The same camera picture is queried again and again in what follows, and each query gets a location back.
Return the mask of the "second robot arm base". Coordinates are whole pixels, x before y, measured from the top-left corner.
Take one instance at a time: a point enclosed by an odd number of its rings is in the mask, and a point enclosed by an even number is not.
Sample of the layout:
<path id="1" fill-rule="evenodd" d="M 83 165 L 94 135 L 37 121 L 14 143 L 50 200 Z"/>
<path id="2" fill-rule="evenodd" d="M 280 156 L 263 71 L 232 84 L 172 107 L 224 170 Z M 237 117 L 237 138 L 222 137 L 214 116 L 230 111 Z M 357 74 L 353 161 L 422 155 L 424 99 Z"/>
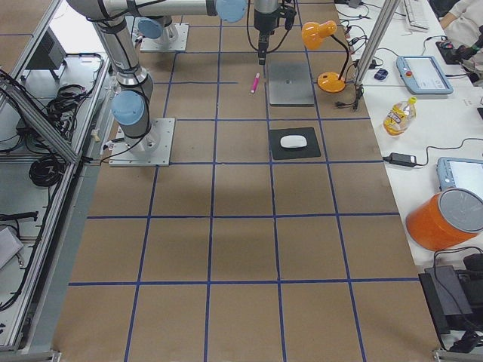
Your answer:
<path id="1" fill-rule="evenodd" d="M 169 16 L 140 18 L 137 29 L 142 36 L 140 51 L 144 53 L 182 52 L 186 50 L 189 24 L 174 23 Z"/>

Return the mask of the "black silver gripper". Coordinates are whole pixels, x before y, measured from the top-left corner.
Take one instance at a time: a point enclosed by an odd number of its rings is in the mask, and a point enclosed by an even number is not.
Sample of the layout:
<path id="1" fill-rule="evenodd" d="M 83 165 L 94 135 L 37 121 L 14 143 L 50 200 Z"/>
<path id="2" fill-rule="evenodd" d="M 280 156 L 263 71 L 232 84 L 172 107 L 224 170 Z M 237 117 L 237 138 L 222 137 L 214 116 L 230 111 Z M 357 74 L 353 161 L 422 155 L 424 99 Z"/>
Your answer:
<path id="1" fill-rule="evenodd" d="M 259 31 L 258 63 L 266 64 L 269 47 L 269 34 L 278 27 L 278 0 L 254 0 L 254 27 Z"/>

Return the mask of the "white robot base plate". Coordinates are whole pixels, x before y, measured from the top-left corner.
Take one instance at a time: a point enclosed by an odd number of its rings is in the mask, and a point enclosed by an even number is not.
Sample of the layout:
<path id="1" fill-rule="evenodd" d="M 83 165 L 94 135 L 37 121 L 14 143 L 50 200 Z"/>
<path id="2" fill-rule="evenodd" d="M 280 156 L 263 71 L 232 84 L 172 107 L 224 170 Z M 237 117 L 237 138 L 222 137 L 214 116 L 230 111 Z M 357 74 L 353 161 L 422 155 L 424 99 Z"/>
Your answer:
<path id="1" fill-rule="evenodd" d="M 126 138 L 120 126 L 117 137 L 123 138 L 112 148 L 114 154 L 108 159 L 112 167 L 167 167 L 171 160 L 174 136 L 174 118 L 156 118 L 151 120 L 151 129 L 140 142 Z"/>

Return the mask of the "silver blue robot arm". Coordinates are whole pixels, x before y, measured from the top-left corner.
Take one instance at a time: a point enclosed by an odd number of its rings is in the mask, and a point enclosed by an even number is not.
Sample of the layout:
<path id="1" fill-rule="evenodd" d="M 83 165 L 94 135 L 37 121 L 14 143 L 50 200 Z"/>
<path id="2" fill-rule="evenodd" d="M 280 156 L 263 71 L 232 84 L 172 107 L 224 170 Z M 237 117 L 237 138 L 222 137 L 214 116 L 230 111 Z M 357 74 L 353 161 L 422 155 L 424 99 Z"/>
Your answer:
<path id="1" fill-rule="evenodd" d="M 147 38 L 166 38 L 174 30 L 171 18 L 178 15 L 218 16 L 229 23 L 248 12 L 247 1 L 70 1 L 69 6 L 94 25 L 115 69 L 120 92 L 112 101 L 112 114 L 119 123 L 127 151 L 149 156 L 161 142 L 150 118 L 153 82 L 140 65 L 126 16 L 147 21 Z"/>

